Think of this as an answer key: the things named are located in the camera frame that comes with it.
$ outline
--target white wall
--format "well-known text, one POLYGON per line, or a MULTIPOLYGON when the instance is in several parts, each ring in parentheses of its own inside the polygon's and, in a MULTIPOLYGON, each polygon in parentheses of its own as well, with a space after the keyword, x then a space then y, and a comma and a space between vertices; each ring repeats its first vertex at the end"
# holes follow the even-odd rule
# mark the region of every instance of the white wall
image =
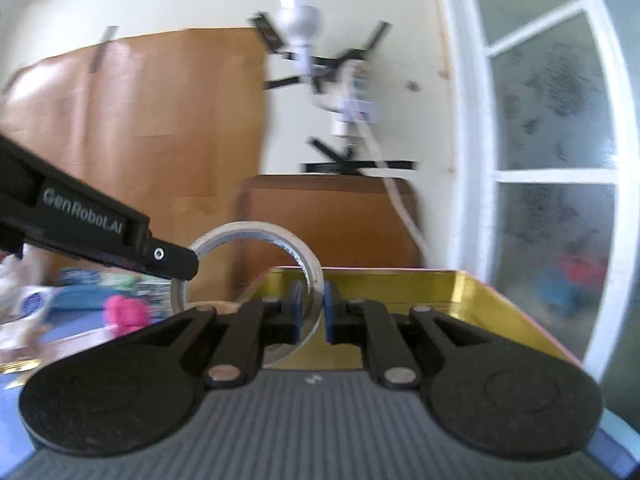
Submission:
MULTIPOLYGON (((279 0, 0 0, 0 82, 17 68, 97 43, 108 25, 118 37, 188 27, 242 27, 256 10, 275 12, 279 0)), ((378 20, 393 24, 374 60, 372 93, 380 106, 377 137, 388 158, 417 160, 412 181, 431 246, 430 265, 446 267, 456 152, 436 0, 315 0, 324 12, 318 55, 360 46, 378 20), (405 85, 416 81, 422 90, 405 85)), ((271 59, 270 77, 293 66, 271 59)), ((265 173, 297 173, 301 162, 323 160, 305 143, 330 137, 330 114, 313 108, 301 86, 270 92, 265 173)))

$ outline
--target plastic bag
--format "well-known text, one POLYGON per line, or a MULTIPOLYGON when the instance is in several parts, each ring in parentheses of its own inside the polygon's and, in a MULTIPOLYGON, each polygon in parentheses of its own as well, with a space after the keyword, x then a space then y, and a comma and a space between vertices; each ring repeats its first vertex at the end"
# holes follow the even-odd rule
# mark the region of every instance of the plastic bag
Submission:
POLYGON ((49 263, 42 249, 25 245, 22 259, 10 255, 0 262, 0 323, 20 316, 20 292, 24 286, 41 285, 49 263))
POLYGON ((27 285, 16 298, 18 316, 0 324, 0 364, 14 360, 12 351, 25 348, 40 337, 38 329, 47 317, 51 301, 59 289, 27 285))

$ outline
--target pink toy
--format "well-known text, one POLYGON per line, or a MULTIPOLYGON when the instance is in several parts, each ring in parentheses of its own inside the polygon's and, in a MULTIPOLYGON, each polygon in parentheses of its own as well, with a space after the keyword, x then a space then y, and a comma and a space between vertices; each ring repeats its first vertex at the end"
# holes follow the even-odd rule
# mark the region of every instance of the pink toy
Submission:
POLYGON ((114 328, 116 337, 120 337, 147 326, 149 309, 142 300, 111 296, 104 302, 104 322, 114 328))

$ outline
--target yellow tray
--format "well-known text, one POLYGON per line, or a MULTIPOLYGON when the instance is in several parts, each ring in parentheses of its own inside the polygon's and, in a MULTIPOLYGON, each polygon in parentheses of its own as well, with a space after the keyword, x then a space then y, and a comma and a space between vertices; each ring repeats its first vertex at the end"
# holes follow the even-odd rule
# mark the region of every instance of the yellow tray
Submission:
MULTIPOLYGON (((455 270, 426 269, 324 269, 324 278, 338 285, 344 298, 381 301, 390 312, 408 314, 416 304, 525 344, 554 357, 577 363, 546 331, 505 297, 455 270)), ((272 269, 255 297, 284 296, 289 285, 304 280, 299 269, 272 269)), ((329 345, 324 339, 324 319, 312 338, 297 352, 271 365, 279 369, 361 368, 360 350, 352 345, 329 345)))

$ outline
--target screw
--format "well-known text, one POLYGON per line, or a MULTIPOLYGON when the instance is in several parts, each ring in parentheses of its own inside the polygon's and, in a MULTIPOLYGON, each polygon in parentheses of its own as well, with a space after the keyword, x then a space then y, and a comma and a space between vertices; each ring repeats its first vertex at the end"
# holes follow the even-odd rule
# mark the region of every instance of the screw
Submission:
POLYGON ((411 368, 397 366, 385 371, 385 379, 391 384, 410 384, 415 381, 416 374, 411 368))
POLYGON ((233 365, 215 365, 207 373, 211 379, 220 383, 235 381, 240 377, 240 370, 233 365))

